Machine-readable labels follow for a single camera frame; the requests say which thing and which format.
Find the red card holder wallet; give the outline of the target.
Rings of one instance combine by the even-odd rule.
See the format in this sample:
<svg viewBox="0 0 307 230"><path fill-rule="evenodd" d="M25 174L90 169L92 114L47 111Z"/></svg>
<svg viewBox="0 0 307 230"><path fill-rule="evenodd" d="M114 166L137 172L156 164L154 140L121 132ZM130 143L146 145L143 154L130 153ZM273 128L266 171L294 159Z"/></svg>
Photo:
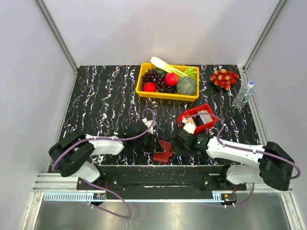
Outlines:
<svg viewBox="0 0 307 230"><path fill-rule="evenodd" d="M173 155L172 143L160 140L159 144L163 150L157 150L153 155L153 160L167 164L169 158Z"/></svg>

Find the stack of credit cards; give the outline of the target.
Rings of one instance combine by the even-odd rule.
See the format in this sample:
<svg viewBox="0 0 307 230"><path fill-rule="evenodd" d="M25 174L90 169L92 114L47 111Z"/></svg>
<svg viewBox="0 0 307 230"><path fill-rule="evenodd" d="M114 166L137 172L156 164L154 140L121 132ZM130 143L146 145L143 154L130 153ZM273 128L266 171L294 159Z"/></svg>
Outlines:
<svg viewBox="0 0 307 230"><path fill-rule="evenodd" d="M199 114L199 117L203 124L207 124L213 121L211 116L209 115L209 112L207 110L201 110L197 112Z"/></svg>

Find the red plastic card bin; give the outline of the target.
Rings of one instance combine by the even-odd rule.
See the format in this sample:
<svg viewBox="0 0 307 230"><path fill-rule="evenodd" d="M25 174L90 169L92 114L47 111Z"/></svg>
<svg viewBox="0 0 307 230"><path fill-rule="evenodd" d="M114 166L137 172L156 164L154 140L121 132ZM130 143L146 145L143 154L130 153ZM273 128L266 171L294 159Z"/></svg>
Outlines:
<svg viewBox="0 0 307 230"><path fill-rule="evenodd" d="M210 129L218 121L214 116L213 110L206 103L195 108L186 110L178 117L179 125L184 128L184 130L191 133L194 131L194 135L200 132Z"/></svg>

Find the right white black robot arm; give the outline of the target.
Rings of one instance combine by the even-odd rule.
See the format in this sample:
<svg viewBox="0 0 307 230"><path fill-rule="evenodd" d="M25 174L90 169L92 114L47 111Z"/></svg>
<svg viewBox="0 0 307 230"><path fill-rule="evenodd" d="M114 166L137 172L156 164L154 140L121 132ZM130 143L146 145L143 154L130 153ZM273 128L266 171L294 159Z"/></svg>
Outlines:
<svg viewBox="0 0 307 230"><path fill-rule="evenodd" d="M218 178L222 189L243 183L264 183L279 191L289 189L295 161L277 143L269 141L265 146L234 143L205 133L195 135L195 130L190 122L174 130L174 152L235 161Z"/></svg>

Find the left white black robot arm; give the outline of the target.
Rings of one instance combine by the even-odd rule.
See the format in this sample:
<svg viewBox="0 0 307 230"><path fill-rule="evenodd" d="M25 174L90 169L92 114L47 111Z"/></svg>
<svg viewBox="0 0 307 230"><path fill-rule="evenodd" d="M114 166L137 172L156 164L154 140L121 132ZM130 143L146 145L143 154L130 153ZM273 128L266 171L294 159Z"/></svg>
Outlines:
<svg viewBox="0 0 307 230"><path fill-rule="evenodd" d="M100 139L85 134L81 130L75 130L52 146L48 153L51 159L56 161L72 145L84 139L85 142L72 148L56 163L55 170L62 177L83 178L93 189L99 189L104 184L103 173L95 163L89 162L90 157L94 155L115 156L131 150L150 153L163 152L154 130L155 126L156 122L144 118L141 122L129 124L122 132L108 139Z"/></svg>

